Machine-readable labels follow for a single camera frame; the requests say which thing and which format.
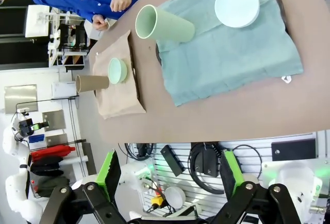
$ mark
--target bowl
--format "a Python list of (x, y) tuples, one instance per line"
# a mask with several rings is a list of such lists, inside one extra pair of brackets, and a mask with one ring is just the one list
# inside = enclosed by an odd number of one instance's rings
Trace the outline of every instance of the bowl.
[(109, 63), (108, 74), (112, 84), (123, 82), (127, 77), (127, 66), (125, 62), (118, 58), (112, 58)]
[(186, 201), (186, 195), (179, 187), (168, 187), (165, 190), (166, 201), (175, 209), (180, 209)]
[(216, 0), (214, 10), (219, 21), (233, 28), (251, 25), (260, 12), (259, 0)]

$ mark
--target brown tabletop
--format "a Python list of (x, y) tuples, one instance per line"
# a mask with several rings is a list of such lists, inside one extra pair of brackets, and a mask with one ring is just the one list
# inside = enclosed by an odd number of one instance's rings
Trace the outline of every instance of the brown tabletop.
[(101, 52), (129, 29), (141, 103), (146, 114), (103, 120), (99, 128), (112, 143), (206, 142), (307, 133), (330, 128), (330, 12), (324, 0), (283, 0), (288, 28), (305, 73), (290, 84), (267, 79), (235, 91), (175, 107), (163, 85), (155, 41), (141, 40), (135, 18), (139, 0), (90, 52), (91, 67)]

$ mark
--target brown cup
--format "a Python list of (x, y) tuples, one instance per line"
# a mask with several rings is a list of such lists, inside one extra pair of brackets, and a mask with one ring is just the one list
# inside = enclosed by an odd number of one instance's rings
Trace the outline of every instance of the brown cup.
[(109, 84), (107, 76), (76, 76), (77, 93), (107, 89)]

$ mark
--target cloth napkin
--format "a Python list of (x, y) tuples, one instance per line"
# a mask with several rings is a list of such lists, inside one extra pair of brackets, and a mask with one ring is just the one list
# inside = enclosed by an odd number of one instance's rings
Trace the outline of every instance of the cloth napkin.
[(128, 44), (129, 35), (130, 31), (96, 56), (94, 75), (108, 76), (108, 65), (112, 58), (122, 59), (127, 66), (127, 77), (124, 82), (110, 83), (109, 88), (96, 91), (98, 112), (104, 119), (146, 112), (138, 99), (135, 72)]
[(257, 20), (245, 28), (221, 24), (214, 5), (215, 0), (169, 0), (160, 6), (196, 28), (190, 42), (157, 41), (164, 85), (176, 106), (303, 72), (276, 0), (260, 0)]

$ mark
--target teal cloth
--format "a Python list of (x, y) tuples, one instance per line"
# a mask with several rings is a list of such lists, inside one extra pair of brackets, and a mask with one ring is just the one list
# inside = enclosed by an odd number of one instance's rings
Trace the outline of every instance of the teal cloth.
[(169, 0), (160, 6), (196, 27), (190, 42), (157, 41), (164, 85), (176, 106), (253, 81), (303, 72), (276, 0), (260, 0), (257, 20), (245, 28), (221, 24), (214, 4), (215, 0)]

